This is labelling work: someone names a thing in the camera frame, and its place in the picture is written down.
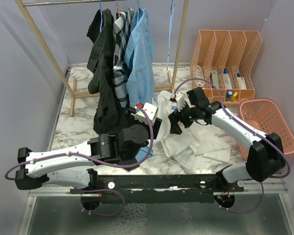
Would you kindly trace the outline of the white shirt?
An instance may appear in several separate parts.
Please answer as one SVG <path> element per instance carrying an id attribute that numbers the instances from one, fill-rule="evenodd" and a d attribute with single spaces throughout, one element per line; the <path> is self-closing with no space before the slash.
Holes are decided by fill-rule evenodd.
<path id="1" fill-rule="evenodd" d="M 154 153 L 164 151 L 167 157 L 173 157 L 180 165 L 187 169 L 196 169 L 202 164 L 200 160 L 210 160 L 214 164 L 228 164 L 230 162 L 231 146 L 215 137 L 206 127 L 192 124 L 182 130 L 180 135 L 171 134 L 169 114 L 173 112 L 170 102 L 171 93 L 161 91 L 156 94 L 152 104 L 158 107 L 157 117 L 162 120 L 157 138 L 153 141 Z"/>

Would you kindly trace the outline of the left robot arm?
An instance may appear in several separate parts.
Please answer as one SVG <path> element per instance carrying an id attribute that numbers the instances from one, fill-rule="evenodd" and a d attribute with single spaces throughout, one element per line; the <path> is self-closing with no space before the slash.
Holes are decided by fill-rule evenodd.
<path id="1" fill-rule="evenodd" d="M 84 189 L 93 193 L 99 188 L 97 172 L 73 171 L 73 167 L 105 165 L 132 170 L 151 153 L 161 119 L 158 108 L 150 103 L 137 104 L 129 110 L 130 127 L 116 134 L 101 134 L 81 144 L 49 152 L 33 152 L 27 147 L 18 151 L 18 170 L 13 181 L 20 190 L 31 190 L 43 185 L 61 185 Z M 141 148 L 149 149 L 137 160 Z"/>

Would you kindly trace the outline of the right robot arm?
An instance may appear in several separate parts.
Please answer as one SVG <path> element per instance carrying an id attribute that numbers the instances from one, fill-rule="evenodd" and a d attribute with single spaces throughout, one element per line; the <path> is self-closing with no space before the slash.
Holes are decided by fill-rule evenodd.
<path id="1" fill-rule="evenodd" d="M 230 165 L 218 172 L 216 188 L 227 191 L 234 182 L 255 180 L 263 182 L 286 166 L 283 158 L 281 138 L 276 134 L 260 131 L 233 115 L 219 101 L 210 102 L 201 87 L 186 93 L 186 101 L 181 93 L 172 93 L 170 101 L 175 109 L 168 118 L 170 133 L 182 134 L 179 126 L 189 128 L 195 121 L 218 127 L 237 140 L 247 151 L 245 163 Z"/>

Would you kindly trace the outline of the blue wire hanger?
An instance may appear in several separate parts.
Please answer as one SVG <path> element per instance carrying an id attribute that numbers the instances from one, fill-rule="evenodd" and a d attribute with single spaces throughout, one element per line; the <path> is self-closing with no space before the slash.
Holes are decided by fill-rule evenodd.
<path id="1" fill-rule="evenodd" d="M 169 35 L 168 35 L 168 54 L 167 54 L 167 66 L 166 66 L 167 71 L 168 71 L 168 68 L 169 68 L 169 61 L 170 61 L 170 50 L 171 50 L 171 37 L 172 37 L 172 24 L 173 24 L 174 7 L 175 7 L 175 3 L 174 3 L 173 0 L 171 0 L 170 24 L 169 24 Z"/>

